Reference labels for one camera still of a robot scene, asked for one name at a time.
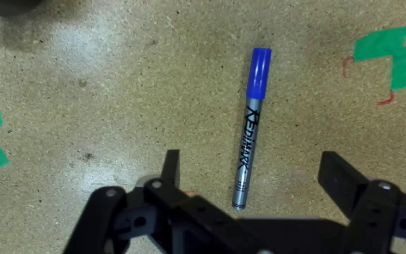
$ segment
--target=speckled floor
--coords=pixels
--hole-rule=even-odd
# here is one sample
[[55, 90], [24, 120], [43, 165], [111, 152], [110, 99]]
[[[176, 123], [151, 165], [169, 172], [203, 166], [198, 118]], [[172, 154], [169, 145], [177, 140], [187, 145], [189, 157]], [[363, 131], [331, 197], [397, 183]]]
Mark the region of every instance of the speckled floor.
[[[0, 253], [60, 253], [98, 186], [134, 188], [182, 151], [182, 189], [232, 216], [345, 221], [317, 185], [332, 149], [406, 190], [406, 90], [389, 61], [341, 59], [406, 25], [401, 0], [49, 0], [0, 18]], [[273, 59], [248, 209], [229, 206], [253, 46]], [[156, 253], [135, 240], [132, 253]]]

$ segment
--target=blue marker cap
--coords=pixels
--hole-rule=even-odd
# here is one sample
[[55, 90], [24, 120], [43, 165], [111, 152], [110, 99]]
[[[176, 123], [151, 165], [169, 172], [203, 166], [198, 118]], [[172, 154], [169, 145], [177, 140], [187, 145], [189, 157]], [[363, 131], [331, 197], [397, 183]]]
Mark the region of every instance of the blue marker cap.
[[253, 48], [246, 86], [248, 99], [263, 100], [268, 87], [270, 56], [270, 48]]

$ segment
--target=floor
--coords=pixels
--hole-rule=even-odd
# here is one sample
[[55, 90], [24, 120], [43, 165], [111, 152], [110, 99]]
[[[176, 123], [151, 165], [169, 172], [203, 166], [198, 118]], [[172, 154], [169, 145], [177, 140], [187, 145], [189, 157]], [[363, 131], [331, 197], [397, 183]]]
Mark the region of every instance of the floor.
[[[182, 155], [182, 189], [232, 216], [345, 221], [322, 151], [406, 190], [406, 89], [359, 37], [406, 25], [400, 0], [46, 0], [0, 18], [0, 253], [60, 253], [88, 195], [127, 190]], [[229, 206], [249, 54], [270, 46], [248, 207]], [[396, 250], [406, 253], [404, 244]], [[129, 253], [156, 253], [145, 238]]]

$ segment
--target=marker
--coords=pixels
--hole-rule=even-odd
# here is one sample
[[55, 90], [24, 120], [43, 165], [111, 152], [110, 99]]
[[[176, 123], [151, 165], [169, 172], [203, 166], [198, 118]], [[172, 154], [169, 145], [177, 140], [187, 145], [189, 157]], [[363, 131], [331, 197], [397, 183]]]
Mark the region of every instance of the marker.
[[241, 141], [241, 154], [237, 168], [232, 207], [245, 209], [251, 169], [255, 155], [255, 142], [259, 126], [260, 104], [265, 99], [272, 49], [253, 48], [246, 86], [245, 123]]

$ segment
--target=red mark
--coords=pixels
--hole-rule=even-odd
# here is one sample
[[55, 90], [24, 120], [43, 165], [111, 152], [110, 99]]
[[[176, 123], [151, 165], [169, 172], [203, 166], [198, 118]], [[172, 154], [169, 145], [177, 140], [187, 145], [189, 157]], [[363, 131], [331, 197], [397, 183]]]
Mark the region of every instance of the red mark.
[[390, 93], [390, 94], [389, 94], [389, 99], [387, 99], [387, 100], [377, 102], [376, 104], [377, 104], [377, 106], [385, 106], [385, 104], [392, 103], [392, 102], [394, 100], [394, 93], [393, 93], [392, 90], [390, 90], [389, 93]]
[[346, 78], [346, 65], [348, 65], [348, 62], [351, 62], [351, 61], [354, 61], [354, 56], [346, 56], [346, 58], [344, 58], [344, 61], [342, 61], [342, 76], [344, 78]]

